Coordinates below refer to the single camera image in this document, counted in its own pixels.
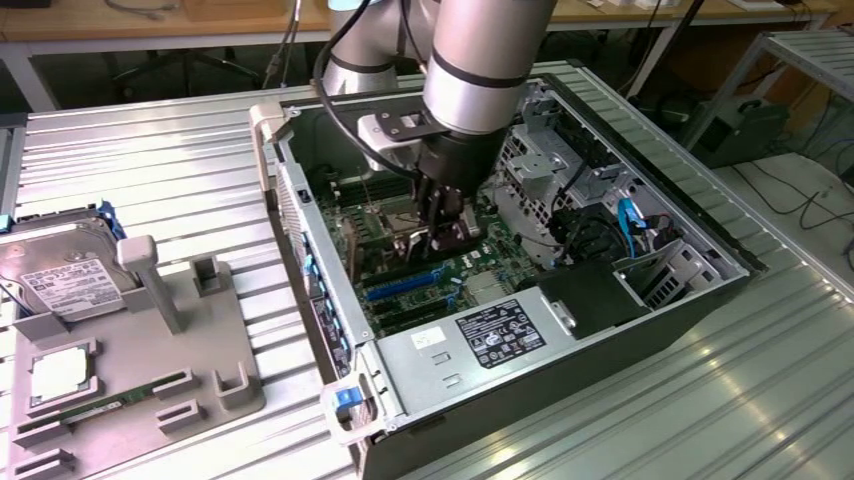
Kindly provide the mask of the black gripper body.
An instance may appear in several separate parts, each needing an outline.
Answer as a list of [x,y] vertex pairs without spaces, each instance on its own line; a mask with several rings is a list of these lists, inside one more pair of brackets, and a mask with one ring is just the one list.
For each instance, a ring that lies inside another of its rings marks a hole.
[[486,135],[449,131],[422,140],[418,170],[440,185],[474,194],[489,179],[502,148],[502,130]]

